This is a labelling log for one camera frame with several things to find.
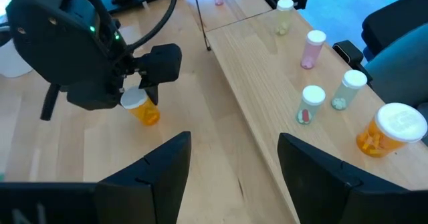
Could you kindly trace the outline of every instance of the black cable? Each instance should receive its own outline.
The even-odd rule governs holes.
[[[136,50],[138,47],[140,47],[141,45],[145,44],[148,40],[152,39],[152,37],[154,37],[162,28],[163,26],[167,23],[168,19],[171,17],[171,15],[173,14],[175,5],[177,4],[177,0],[171,0],[171,2],[169,3],[169,7],[167,9],[167,11],[165,12],[165,14],[163,15],[162,19],[156,24],[155,27],[153,27],[152,30],[150,30],[144,37],[142,37],[140,40],[136,41],[135,43],[128,45],[128,47],[124,50],[124,52],[119,55],[119,57],[117,57],[114,61],[113,64],[116,64],[117,62],[119,62],[123,57],[131,54],[132,52],[134,52],[134,50]]]
[[[43,108],[41,109],[40,119],[49,121],[51,120],[52,113],[54,112],[56,99],[60,92],[61,86],[57,84],[51,84],[47,90],[45,102],[43,103]]]

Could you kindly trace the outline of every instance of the wooden table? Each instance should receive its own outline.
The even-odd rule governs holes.
[[[384,158],[363,154],[355,137],[383,101],[366,86],[347,110],[334,110],[329,101],[350,68],[324,45],[318,65],[312,70],[302,69],[300,60],[311,26],[293,11],[291,30],[280,37],[273,31],[275,18],[276,11],[270,11],[209,31],[207,37],[296,221],[276,151],[281,132],[402,187],[428,189],[428,148],[418,142]],[[327,97],[314,121],[303,126],[296,122],[295,115],[302,90],[310,84],[323,87]]]
[[[264,0],[224,0],[224,4],[216,6],[214,0],[199,0],[201,16],[205,31],[209,31],[236,21],[253,17],[254,15],[265,13],[272,8]],[[199,22],[197,5],[195,0],[186,0],[191,8],[193,17]]]
[[[150,31],[169,1],[116,15],[126,42]],[[213,0],[199,4],[208,9]],[[219,7],[218,18],[228,7],[239,5]],[[178,224],[292,223],[227,80],[203,45],[199,18],[193,16],[189,0],[178,0],[165,27],[134,53],[140,56],[166,43],[178,44],[183,53],[179,79],[159,86],[161,118],[155,126],[144,127],[119,106],[83,110],[64,94],[52,120],[44,122],[39,115],[47,82],[35,72],[15,79],[0,76],[0,172],[6,172],[6,181],[99,181],[190,130],[191,167]],[[138,83],[138,75],[126,79],[126,87]]]

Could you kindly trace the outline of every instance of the white cap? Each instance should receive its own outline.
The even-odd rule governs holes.
[[[306,36],[306,39],[312,45],[322,45],[326,41],[327,35],[320,30],[312,30]]]
[[[326,99],[326,93],[319,86],[306,86],[303,89],[302,99],[311,106],[319,106]]]
[[[348,70],[343,75],[342,83],[352,89],[360,89],[367,84],[367,76],[358,70]]]
[[[401,103],[385,104],[376,114],[383,134],[399,142],[417,142],[427,133],[427,121],[416,109]]]
[[[279,0],[276,4],[276,9],[280,11],[289,11],[294,7],[293,0]]]
[[[144,104],[147,99],[148,96],[146,90],[139,89],[138,86],[134,86],[123,93],[120,99],[120,104],[123,106],[123,108],[131,110]]]

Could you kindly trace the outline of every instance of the clear pill bottle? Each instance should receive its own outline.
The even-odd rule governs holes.
[[[302,92],[302,101],[296,114],[299,124],[310,124],[321,104],[326,99],[325,91],[319,86],[306,86]]]
[[[356,93],[367,84],[367,77],[358,70],[348,70],[332,99],[332,107],[336,110],[346,109]]]

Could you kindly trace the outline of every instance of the orange pill bottle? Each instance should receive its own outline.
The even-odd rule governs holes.
[[[356,137],[356,144],[371,157],[384,157],[407,143],[421,140],[427,121],[416,109],[400,103],[385,104]]]
[[[161,114],[143,89],[131,87],[123,93],[120,103],[137,117],[144,125],[152,126],[159,121]]]

